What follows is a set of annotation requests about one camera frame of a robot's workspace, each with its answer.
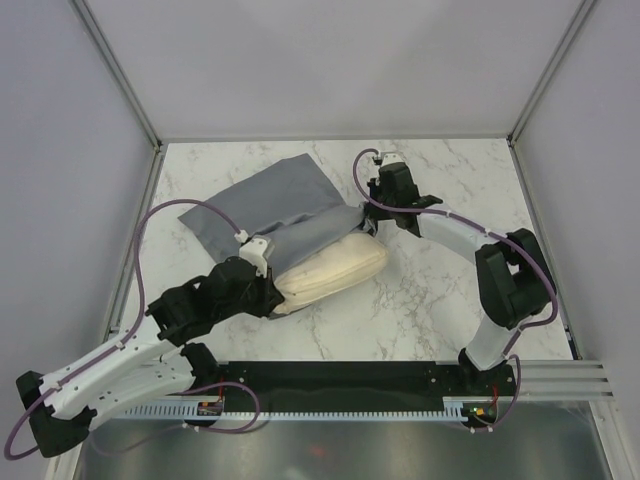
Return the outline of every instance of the gray fabric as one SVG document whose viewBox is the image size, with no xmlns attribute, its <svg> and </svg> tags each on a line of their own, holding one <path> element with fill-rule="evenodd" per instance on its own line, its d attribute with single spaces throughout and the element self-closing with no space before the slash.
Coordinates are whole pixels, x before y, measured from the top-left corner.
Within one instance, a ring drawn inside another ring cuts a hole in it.
<svg viewBox="0 0 640 480">
<path fill-rule="evenodd" d="M 207 200 L 249 235 L 274 243 L 274 276 L 359 230 L 361 208 L 345 205 L 340 193 L 307 155 L 280 160 Z M 194 207 L 180 217 L 216 262 L 238 254 L 238 242 L 217 215 Z"/>
</svg>

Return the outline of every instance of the marble surface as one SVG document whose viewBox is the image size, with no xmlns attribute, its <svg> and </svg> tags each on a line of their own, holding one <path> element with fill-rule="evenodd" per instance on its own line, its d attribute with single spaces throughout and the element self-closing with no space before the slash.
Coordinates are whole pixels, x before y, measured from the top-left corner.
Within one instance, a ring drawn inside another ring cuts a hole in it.
<svg viewBox="0 0 640 480">
<path fill-rule="evenodd" d="M 531 220 L 504 140 L 309 141 L 172 144 L 153 204 L 174 198 L 205 200 L 281 158 L 309 153 L 347 204 L 362 198 L 351 178 L 366 147 L 404 154 L 422 194 L 443 198 L 460 213 L 504 230 Z M 363 162 L 361 178 L 373 168 Z M 141 248 L 147 303 L 214 265 L 177 217 L 189 206 L 158 213 Z M 278 320 L 238 315 L 202 338 L 220 360 L 454 360 L 472 339 L 482 309 L 475 267 L 441 245 L 382 225 L 390 250 L 375 278 Z M 138 309 L 132 287 L 122 324 Z M 568 359 L 558 319 L 528 330 L 514 351 L 523 359 Z"/>
</svg>

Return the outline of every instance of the cream pillow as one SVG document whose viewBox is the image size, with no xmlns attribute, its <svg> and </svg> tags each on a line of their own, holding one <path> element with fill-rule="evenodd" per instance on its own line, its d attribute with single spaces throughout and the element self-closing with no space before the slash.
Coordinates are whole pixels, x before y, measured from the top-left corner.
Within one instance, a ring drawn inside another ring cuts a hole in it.
<svg viewBox="0 0 640 480">
<path fill-rule="evenodd" d="M 373 277 L 388 260 L 384 245 L 366 233 L 350 233 L 280 275 L 275 286 L 284 302 L 273 313 L 286 315 Z"/>
</svg>

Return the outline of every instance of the white wall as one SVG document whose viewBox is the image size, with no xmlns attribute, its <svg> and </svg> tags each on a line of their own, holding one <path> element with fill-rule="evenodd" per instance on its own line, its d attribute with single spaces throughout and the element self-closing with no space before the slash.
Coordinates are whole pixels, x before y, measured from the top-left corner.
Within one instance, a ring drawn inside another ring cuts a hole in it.
<svg viewBox="0 0 640 480">
<path fill-rule="evenodd" d="M 599 2 L 519 150 L 587 354 L 640 453 L 640 2 Z"/>
<path fill-rule="evenodd" d="M 579 0 L 88 0 L 164 138 L 507 134 Z"/>
<path fill-rule="evenodd" d="M 94 347 L 151 147 L 65 0 L 0 2 L 0 437 L 15 379 Z M 15 447 L 33 446 L 30 432 Z M 38 454 L 0 478 L 39 479 Z"/>
</svg>

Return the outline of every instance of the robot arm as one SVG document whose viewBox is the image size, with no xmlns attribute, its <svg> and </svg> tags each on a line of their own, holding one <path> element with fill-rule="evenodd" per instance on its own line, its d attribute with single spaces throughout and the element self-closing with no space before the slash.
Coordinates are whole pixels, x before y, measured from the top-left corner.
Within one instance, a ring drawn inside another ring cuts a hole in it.
<svg viewBox="0 0 640 480">
<path fill-rule="evenodd" d="M 377 223 L 394 220 L 399 228 L 433 240 L 476 266 L 480 301 L 485 315 L 471 343 L 460 352 L 470 381 L 499 366 L 532 315 L 549 303 L 547 289 L 532 266 L 517 252 L 477 223 L 456 214 L 441 199 L 420 196 L 409 167 L 395 154 L 379 154 L 374 162 L 379 177 L 368 182 L 370 199 L 367 217 Z M 380 206 L 391 207 L 389 211 Z M 403 208 L 414 212 L 401 212 Z M 435 213 L 418 213 L 430 209 Z M 521 247 L 549 279 L 549 268 L 535 235 L 526 229 L 493 231 Z"/>
<path fill-rule="evenodd" d="M 269 240 L 256 236 L 208 276 L 165 291 L 130 338 L 125 330 L 60 370 L 19 377 L 25 408 L 41 402 L 29 423 L 42 455 L 64 453 L 135 405 L 219 381 L 211 352 L 188 342 L 238 313 L 266 316 L 284 300 L 273 285 L 269 253 Z M 77 375 L 63 381 L 72 372 Z"/>
</svg>

